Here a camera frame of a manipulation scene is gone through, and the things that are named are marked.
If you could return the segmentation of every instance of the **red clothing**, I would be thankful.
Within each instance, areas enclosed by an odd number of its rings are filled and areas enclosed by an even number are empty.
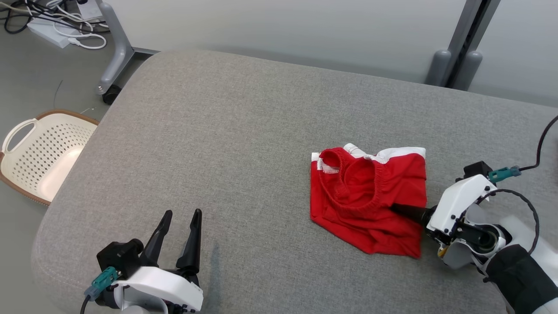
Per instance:
[[[419,258],[422,227],[389,208],[426,206],[425,150],[386,149],[373,156],[345,149],[313,155],[310,218],[365,253]]]

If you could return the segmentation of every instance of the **laundry basket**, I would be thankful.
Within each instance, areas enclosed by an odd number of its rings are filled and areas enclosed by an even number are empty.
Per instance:
[[[98,121],[68,110],[47,111],[8,133],[0,153],[0,179],[26,197],[50,205]],[[13,136],[31,131],[11,150]]]

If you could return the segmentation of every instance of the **caster wheel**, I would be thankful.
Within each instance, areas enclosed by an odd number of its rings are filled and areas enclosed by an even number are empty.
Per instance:
[[[114,100],[116,99],[116,97],[118,96],[118,94],[120,94],[120,91],[122,90],[122,88],[116,86],[116,85],[111,85],[108,88],[108,91],[106,93],[103,94],[103,102],[106,104],[112,104],[114,102]]]

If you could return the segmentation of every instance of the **gray fabric surface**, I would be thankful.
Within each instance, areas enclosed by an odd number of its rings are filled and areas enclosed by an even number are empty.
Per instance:
[[[367,255],[310,221],[310,153],[426,148],[429,205],[484,160],[535,161],[556,110],[467,92],[204,51],[159,53],[134,74],[49,208],[33,250],[36,283],[77,313],[111,241],[146,242],[174,219],[160,265],[172,268],[203,210],[203,313],[504,313],[473,267]],[[522,192],[558,242],[557,132],[540,168],[500,187]],[[483,204],[533,225],[513,196]],[[90,303],[87,313],[110,312]]]

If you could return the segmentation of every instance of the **teal connector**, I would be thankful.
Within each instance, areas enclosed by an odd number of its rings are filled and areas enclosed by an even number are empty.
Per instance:
[[[91,282],[91,286],[87,288],[83,294],[85,296],[90,296],[90,301],[95,301],[101,292],[110,286],[116,279],[118,279],[118,272],[116,269],[114,267],[107,267]]]
[[[513,166],[511,168],[505,167],[502,169],[498,169],[496,171],[492,171],[488,173],[488,180],[492,183],[504,181],[509,177],[518,177],[521,175],[521,171],[519,170],[519,166]]]

